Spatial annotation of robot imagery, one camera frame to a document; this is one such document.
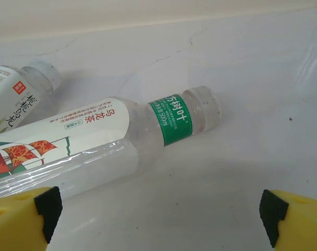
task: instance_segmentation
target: black rubber pad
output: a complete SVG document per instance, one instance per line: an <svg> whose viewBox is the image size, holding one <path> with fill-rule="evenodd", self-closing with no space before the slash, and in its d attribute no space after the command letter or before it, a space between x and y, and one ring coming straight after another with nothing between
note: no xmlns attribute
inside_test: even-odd
<svg viewBox="0 0 317 251"><path fill-rule="evenodd" d="M261 203L259 205L259 214L272 247L276 246L276 242L279 238L278 222L285 219L288 207L289 204L287 202L283 201L269 190L263 191Z"/></svg>
<svg viewBox="0 0 317 251"><path fill-rule="evenodd" d="M63 208L59 188L53 187L40 194L34 198L34 202L38 214L43 216L43 234L49 244Z"/></svg>

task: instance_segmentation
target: white surface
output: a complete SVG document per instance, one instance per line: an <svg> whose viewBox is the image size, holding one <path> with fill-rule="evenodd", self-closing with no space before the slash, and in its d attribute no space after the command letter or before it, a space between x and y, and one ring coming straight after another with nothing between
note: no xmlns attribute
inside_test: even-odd
<svg viewBox="0 0 317 251"><path fill-rule="evenodd" d="M317 0L0 0L0 39L317 8Z"/></svg>
<svg viewBox="0 0 317 251"><path fill-rule="evenodd" d="M49 251L272 250L263 189L317 198L317 9L0 43L2 63L40 58L63 76L59 112L199 85L222 111L144 175L65 201Z"/></svg>

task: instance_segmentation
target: white table surface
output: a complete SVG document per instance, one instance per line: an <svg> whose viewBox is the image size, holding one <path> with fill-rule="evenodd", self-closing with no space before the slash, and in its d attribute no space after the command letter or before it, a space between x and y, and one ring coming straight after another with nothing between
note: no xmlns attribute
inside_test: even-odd
<svg viewBox="0 0 317 251"><path fill-rule="evenodd" d="M64 201L48 251L272 250L263 190L317 198L317 9L0 42L0 62L33 59L62 74L58 112L199 85L222 112L145 174Z"/></svg>

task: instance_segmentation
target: white wall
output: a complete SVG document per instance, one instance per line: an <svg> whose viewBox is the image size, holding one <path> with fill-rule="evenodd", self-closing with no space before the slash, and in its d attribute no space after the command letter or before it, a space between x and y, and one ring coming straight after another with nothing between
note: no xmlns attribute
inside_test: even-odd
<svg viewBox="0 0 317 251"><path fill-rule="evenodd" d="M317 0L0 0L0 40L317 7Z"/></svg>

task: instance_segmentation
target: white bottle label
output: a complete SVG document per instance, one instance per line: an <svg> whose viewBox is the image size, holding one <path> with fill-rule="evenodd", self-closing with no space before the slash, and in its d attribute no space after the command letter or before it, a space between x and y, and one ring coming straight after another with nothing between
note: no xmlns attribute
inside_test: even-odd
<svg viewBox="0 0 317 251"><path fill-rule="evenodd" d="M37 92L19 73L0 66L0 133L16 128L39 101Z"/></svg>
<svg viewBox="0 0 317 251"><path fill-rule="evenodd" d="M124 138L129 114L106 98L0 134L0 178Z"/></svg>

